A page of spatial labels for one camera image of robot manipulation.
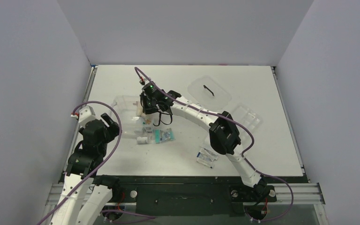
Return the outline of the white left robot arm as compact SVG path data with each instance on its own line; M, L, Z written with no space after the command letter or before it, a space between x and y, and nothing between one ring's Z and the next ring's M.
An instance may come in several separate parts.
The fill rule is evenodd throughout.
M98 120L91 111L79 113L80 141L68 159L58 208L52 214L52 225L92 225L105 204L120 198L119 178L97 175L107 145L120 133L117 122L103 113Z

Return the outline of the teal packet of supplies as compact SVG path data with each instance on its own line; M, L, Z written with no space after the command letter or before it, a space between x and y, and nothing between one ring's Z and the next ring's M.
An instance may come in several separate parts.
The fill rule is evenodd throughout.
M164 143L167 141L173 141L174 139L174 133L171 128L154 130L155 143Z

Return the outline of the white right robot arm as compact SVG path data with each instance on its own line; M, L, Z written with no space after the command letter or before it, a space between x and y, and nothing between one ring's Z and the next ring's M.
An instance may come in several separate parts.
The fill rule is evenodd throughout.
M216 153L226 156L232 163L246 186L246 195L249 199L260 202L276 196L275 190L268 186L265 178L243 157L240 132L229 112L211 112L193 104L173 90L164 92L151 82L141 84L140 98L144 114L162 113L171 117L179 116L197 124L209 133L211 148Z

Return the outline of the clear plastic medicine box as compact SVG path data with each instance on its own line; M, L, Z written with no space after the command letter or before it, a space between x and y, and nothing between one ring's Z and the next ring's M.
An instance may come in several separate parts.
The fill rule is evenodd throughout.
M154 143L155 118L143 113L139 96L116 96L111 107L120 117L123 138L133 139L137 144Z

